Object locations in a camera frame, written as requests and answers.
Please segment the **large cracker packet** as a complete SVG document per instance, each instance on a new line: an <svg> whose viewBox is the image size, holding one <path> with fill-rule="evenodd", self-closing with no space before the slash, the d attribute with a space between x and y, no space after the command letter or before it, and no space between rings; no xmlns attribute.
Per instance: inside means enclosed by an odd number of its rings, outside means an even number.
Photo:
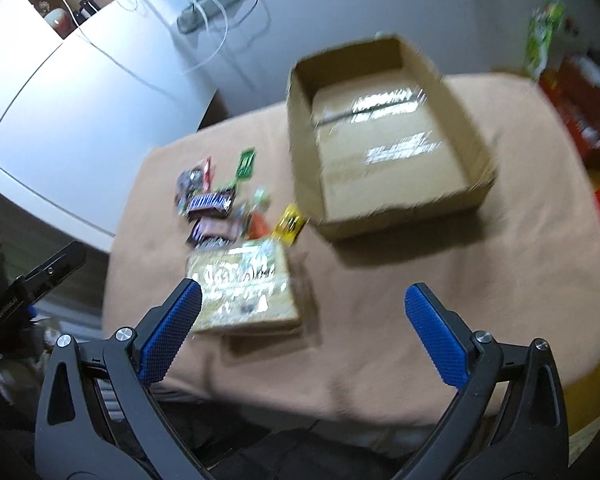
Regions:
<svg viewBox="0 0 600 480"><path fill-rule="evenodd" d="M302 324L286 250L274 238L197 249L186 276L202 291L194 334L273 335Z"/></svg>

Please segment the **brown pink chocolate bar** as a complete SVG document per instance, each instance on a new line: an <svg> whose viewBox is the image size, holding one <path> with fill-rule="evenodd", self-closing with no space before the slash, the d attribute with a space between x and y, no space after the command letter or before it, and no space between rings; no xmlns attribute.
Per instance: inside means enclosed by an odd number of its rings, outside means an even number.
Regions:
<svg viewBox="0 0 600 480"><path fill-rule="evenodd" d="M239 219L201 218L194 223L187 243L193 248L222 247L235 243L241 235Z"/></svg>

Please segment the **clear red nut packet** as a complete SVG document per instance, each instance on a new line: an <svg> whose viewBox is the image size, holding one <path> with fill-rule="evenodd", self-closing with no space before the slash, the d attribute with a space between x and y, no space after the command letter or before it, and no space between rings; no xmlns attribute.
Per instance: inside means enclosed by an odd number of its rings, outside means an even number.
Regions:
<svg viewBox="0 0 600 480"><path fill-rule="evenodd" d="M176 180L174 204L180 216L186 215L190 200L211 188L211 158L206 157L193 168L183 171Z"/></svg>

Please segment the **Snickers bar blue label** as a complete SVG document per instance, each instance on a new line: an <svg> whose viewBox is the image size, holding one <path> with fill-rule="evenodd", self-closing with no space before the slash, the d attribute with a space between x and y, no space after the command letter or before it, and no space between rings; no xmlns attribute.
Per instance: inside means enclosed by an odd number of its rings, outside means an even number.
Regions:
<svg viewBox="0 0 600 480"><path fill-rule="evenodd" d="M202 217L225 219L233 210L235 197L236 188L196 195L187 204L186 218L188 221Z"/></svg>

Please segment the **orange green jelly packet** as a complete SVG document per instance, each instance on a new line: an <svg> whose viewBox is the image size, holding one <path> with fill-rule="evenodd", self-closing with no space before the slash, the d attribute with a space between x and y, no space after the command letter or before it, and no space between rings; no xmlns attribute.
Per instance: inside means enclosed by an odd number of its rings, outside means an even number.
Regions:
<svg viewBox="0 0 600 480"><path fill-rule="evenodd" d="M260 240L271 233L265 214L271 203L271 196L263 187L256 188L250 200L239 207L239 218L242 222L242 238L244 240Z"/></svg>

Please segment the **yellow candy packet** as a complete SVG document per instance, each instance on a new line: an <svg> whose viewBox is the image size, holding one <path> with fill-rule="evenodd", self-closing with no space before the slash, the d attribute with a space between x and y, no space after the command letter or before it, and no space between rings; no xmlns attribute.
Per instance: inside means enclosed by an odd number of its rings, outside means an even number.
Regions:
<svg viewBox="0 0 600 480"><path fill-rule="evenodd" d="M289 204L276 223L272 237L288 246L293 245L305 225L306 217L299 207L295 203Z"/></svg>

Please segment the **green gum packet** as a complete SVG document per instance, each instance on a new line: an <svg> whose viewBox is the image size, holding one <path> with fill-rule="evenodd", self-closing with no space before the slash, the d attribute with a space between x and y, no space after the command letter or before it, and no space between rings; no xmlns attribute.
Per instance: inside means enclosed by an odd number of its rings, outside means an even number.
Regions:
<svg viewBox="0 0 600 480"><path fill-rule="evenodd" d="M235 174L235 178L238 181L249 180L252 177L253 164L256 154L257 152L255 148L247 148L245 151L242 151Z"/></svg>

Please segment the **brown cardboard box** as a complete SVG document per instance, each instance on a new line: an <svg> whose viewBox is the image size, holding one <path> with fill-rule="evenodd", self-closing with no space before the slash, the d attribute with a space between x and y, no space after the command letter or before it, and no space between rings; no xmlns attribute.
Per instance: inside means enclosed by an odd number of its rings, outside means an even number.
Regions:
<svg viewBox="0 0 600 480"><path fill-rule="evenodd" d="M477 209L498 175L456 93L396 35L299 60L286 109L297 204L331 242Z"/></svg>

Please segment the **beige table cloth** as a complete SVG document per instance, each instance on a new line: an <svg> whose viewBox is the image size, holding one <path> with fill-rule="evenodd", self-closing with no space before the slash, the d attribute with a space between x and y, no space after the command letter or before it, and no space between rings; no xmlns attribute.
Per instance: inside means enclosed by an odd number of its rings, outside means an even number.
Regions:
<svg viewBox="0 0 600 480"><path fill-rule="evenodd" d="M562 121L536 84L455 75L449 86L486 138L498 178L475 214L292 246L308 302L290 336L197 335L164 381L197 396L331 419L428 425L450 403L404 313L423 282L475 330L550 344L572 385L600 364L600 214Z"/></svg>

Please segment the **red white jar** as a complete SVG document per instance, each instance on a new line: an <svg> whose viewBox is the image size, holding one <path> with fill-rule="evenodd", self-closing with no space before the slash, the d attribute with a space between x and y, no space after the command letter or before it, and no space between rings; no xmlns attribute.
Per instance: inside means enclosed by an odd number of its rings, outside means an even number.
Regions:
<svg viewBox="0 0 600 480"><path fill-rule="evenodd" d="M72 15L64 9L51 10L44 16L44 20L62 39L67 38L73 30Z"/></svg>

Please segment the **red cardboard box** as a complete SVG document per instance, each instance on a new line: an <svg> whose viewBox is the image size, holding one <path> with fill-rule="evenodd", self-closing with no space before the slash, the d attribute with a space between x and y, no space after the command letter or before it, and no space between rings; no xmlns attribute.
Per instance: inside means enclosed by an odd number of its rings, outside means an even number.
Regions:
<svg viewBox="0 0 600 480"><path fill-rule="evenodd" d="M573 62L548 68L539 86L555 107L588 169L600 169L600 87L585 79Z"/></svg>

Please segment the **green juice carton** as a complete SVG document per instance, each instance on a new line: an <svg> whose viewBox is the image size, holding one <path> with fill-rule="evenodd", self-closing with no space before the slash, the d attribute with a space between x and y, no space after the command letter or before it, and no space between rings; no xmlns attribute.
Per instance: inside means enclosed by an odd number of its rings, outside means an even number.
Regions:
<svg viewBox="0 0 600 480"><path fill-rule="evenodd" d="M546 69L550 45L564 12L565 6L560 0L550 0L531 14L524 49L524 71L533 80L538 80Z"/></svg>

